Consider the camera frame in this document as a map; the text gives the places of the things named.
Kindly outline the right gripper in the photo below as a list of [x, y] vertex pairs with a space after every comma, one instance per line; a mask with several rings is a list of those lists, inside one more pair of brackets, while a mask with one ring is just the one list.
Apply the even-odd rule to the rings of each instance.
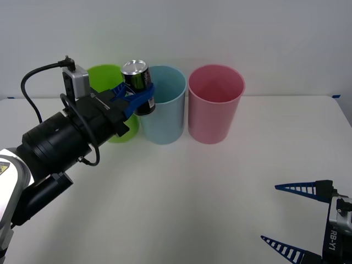
[[[332, 180], [304, 183], [287, 183], [274, 186], [276, 190], [307, 197], [319, 202], [330, 203], [333, 194]], [[261, 236], [261, 239], [290, 263], [295, 264], [351, 264], [351, 236], [345, 235], [326, 224], [322, 257], [313, 252]]]

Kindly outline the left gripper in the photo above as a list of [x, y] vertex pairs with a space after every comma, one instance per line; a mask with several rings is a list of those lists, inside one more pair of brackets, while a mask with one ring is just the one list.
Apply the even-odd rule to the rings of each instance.
[[[155, 110], [155, 106], [149, 105], [154, 91], [154, 85], [151, 84], [145, 91], [131, 95], [129, 86], [121, 82], [111, 91], [91, 91], [89, 96], [76, 101], [76, 107], [87, 121], [96, 141], [104, 143], [114, 135], [123, 136], [129, 132], [125, 122], [133, 113], [146, 116]], [[144, 104], [147, 104], [148, 111], [139, 110]]]

